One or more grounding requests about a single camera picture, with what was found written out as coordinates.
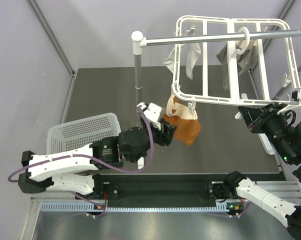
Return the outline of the white clip sock hanger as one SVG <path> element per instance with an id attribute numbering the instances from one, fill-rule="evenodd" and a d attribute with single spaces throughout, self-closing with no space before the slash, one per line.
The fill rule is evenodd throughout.
<path id="1" fill-rule="evenodd" d="M 291 30 L 287 22 L 277 18 L 221 18 L 221 17 L 208 17 L 208 16 L 194 16 L 184 15 L 176 21 L 176 37 L 183 37 L 182 25 L 185 22 L 191 22 L 193 24 L 201 23 L 203 35 L 225 35 L 231 33 L 240 33 L 242 30 L 245 34 L 256 32 L 269 32 L 269 31 L 281 31 Z M 192 34 L 193 30 L 189 30 L 190 34 L 186 37 L 198 37 Z M 281 38 L 285 44 L 285 54 L 287 58 L 287 64 L 289 69 L 289 80 L 293 89 L 301 89 L 300 79 L 297 72 L 296 58 L 293 48 L 292 37 Z M 242 55 L 250 40 L 257 40 L 258 50 L 258 65 L 261 77 L 261 86 L 263 92 L 262 99 L 243 99 L 240 95 L 239 88 L 239 76 L 237 69 L 237 55 Z M 268 77 L 266 72 L 263 39 L 252 39 L 250 36 L 248 39 L 226 41 L 227 45 L 227 63 L 228 63 L 228 77 L 229 77 L 229 97 L 217 97 L 210 96 L 208 94 L 208 42 L 196 42 L 202 43 L 202 94 L 187 94 L 181 91 L 180 86 L 180 60 L 181 60 L 181 44 L 175 43 L 175 56 L 174 56 L 174 72 L 173 80 L 171 84 L 171 93 L 178 99 L 185 102 L 196 103 L 208 103 L 230 106 L 264 106 L 272 102 L 269 93 Z"/>

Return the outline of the white sock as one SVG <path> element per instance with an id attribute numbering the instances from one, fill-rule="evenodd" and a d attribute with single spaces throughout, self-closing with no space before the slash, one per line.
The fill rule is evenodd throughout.
<path id="1" fill-rule="evenodd" d="M 185 72 L 186 76 L 192 80 L 193 79 L 193 69 L 196 65 L 196 62 L 202 55 L 202 50 L 198 43 L 191 43 L 189 48 L 189 53 L 186 59 Z"/>
<path id="2" fill-rule="evenodd" d="M 189 51 L 190 51 L 190 45 L 191 43 L 183 43 L 180 46 L 180 50 L 182 51 L 184 46 L 189 45 Z M 174 65 L 175 65 L 175 48 L 170 52 L 168 57 L 163 61 L 163 64 L 173 73 L 174 72 Z"/>

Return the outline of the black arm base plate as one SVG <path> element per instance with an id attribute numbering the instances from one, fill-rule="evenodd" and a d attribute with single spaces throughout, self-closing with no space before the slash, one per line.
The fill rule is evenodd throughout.
<path id="1" fill-rule="evenodd" d="M 235 191 L 222 182 L 112 182 L 96 192 L 83 195 L 75 192 L 77 200 L 106 200 L 111 207 L 181 207 L 209 205 L 238 199 Z"/>

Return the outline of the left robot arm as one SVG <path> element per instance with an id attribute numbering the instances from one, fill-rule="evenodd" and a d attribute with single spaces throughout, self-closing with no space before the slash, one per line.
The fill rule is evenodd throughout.
<path id="1" fill-rule="evenodd" d="M 38 155 L 25 151 L 17 184 L 25 194 L 70 191 L 99 198 L 104 192 L 101 178 L 81 175 L 82 172 L 105 169 L 121 172 L 124 161 L 142 161 L 152 144 L 169 146 L 176 130 L 175 125 L 164 121 L 159 126 L 131 127 L 117 136 L 105 137 L 65 152 Z"/>

